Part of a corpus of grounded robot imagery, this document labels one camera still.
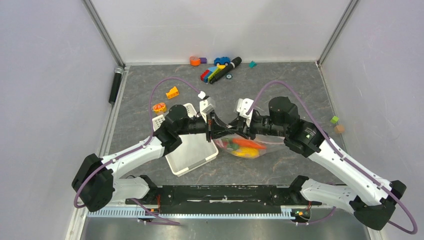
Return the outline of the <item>orange toy carrot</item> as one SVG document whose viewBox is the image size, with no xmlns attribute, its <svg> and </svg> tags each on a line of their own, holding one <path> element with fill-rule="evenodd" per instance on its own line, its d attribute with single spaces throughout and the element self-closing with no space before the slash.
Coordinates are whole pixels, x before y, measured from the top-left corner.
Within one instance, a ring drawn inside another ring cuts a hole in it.
<svg viewBox="0 0 424 240">
<path fill-rule="evenodd" d="M 267 147 L 265 145 L 257 143 L 253 140 L 245 139 L 245 138 L 233 138 L 232 142 L 234 144 L 239 145 L 240 147 L 253 148 L 253 149 L 258 149 L 258 150 L 266 150 L 267 149 Z"/>
</svg>

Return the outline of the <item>clear zip top bag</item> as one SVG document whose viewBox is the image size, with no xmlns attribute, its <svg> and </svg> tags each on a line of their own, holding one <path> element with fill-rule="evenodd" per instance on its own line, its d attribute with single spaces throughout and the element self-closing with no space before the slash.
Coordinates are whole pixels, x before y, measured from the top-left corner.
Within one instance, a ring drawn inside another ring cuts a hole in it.
<svg viewBox="0 0 424 240">
<path fill-rule="evenodd" d="M 255 159 L 268 153 L 282 150 L 285 146 L 284 137 L 259 135 L 255 139 L 246 139 L 237 134 L 231 134 L 219 139 L 214 143 L 223 151 L 244 159 Z"/>
</svg>

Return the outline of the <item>yellow toy fruit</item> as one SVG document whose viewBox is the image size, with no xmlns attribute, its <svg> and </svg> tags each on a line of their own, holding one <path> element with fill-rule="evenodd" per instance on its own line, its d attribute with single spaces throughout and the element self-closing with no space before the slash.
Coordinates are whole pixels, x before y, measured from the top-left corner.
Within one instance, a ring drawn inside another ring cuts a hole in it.
<svg viewBox="0 0 424 240">
<path fill-rule="evenodd" d="M 231 152 L 232 155 L 240 158 L 254 159 L 260 156 L 260 151 L 257 148 L 240 147 Z"/>
</svg>

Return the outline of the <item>green toy chili pepper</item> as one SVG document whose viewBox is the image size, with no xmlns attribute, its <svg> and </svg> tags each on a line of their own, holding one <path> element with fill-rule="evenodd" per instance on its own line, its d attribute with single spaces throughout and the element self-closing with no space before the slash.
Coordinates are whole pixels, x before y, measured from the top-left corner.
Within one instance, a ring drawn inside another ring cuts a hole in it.
<svg viewBox="0 0 424 240">
<path fill-rule="evenodd" d="M 223 141 L 222 142 L 222 148 L 228 151 L 233 151 L 233 144 L 231 141 Z"/>
</svg>

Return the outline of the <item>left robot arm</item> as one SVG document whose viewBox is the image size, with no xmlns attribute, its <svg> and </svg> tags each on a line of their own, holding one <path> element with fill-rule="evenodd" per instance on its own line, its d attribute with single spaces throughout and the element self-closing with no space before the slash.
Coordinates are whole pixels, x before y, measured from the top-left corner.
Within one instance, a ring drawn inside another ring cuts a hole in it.
<svg viewBox="0 0 424 240">
<path fill-rule="evenodd" d="M 110 155 L 86 156 L 71 183 L 75 190 L 73 205 L 96 212 L 116 200 L 133 198 L 151 204 L 157 190 L 142 177 L 123 179 L 124 174 L 175 152 L 184 143 L 182 136 L 200 136 L 200 143 L 209 144 L 235 130 L 235 124 L 224 123 L 214 110 L 191 117 L 184 105 L 174 105 L 146 139 Z"/>
</svg>

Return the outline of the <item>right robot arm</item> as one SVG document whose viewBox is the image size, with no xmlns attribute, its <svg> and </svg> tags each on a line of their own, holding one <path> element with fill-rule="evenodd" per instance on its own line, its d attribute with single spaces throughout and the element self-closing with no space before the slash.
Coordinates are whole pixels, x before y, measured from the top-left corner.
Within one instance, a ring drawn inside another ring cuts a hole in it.
<svg viewBox="0 0 424 240">
<path fill-rule="evenodd" d="M 272 98 L 268 115 L 260 115 L 253 105 L 254 101 L 249 98 L 237 101 L 235 126 L 239 135 L 283 137 L 291 151 L 326 168 L 345 184 L 345 187 L 335 186 L 298 176 L 288 191 L 293 203 L 308 200 L 328 204 L 353 214 L 360 223 L 377 231 L 391 223 L 407 188 L 404 183 L 389 181 L 364 167 L 320 126 L 301 119 L 297 105 L 289 98 Z"/>
</svg>

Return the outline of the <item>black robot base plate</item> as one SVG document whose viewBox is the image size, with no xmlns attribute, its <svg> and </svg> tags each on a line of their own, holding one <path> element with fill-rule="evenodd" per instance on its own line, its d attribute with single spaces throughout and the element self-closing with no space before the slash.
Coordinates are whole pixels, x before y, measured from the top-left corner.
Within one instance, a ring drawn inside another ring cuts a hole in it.
<svg viewBox="0 0 424 240">
<path fill-rule="evenodd" d="M 156 185 L 141 178 L 149 191 L 142 198 L 127 198 L 127 205 L 156 205 L 160 214 L 276 214 L 281 206 L 320 206 L 289 185 Z"/>
</svg>

